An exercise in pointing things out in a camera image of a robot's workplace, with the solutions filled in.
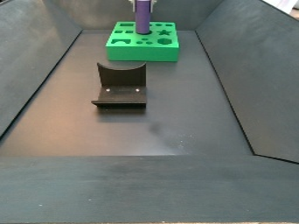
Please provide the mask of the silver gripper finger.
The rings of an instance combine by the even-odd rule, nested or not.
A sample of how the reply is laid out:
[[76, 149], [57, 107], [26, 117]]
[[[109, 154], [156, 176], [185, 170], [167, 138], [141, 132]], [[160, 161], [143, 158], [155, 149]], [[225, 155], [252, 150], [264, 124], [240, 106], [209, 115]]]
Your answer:
[[128, 0], [128, 2], [132, 4], [132, 12], [136, 12], [136, 0]]
[[155, 7], [156, 2], [157, 2], [157, 0], [151, 0], [151, 13], [153, 12], [153, 7]]

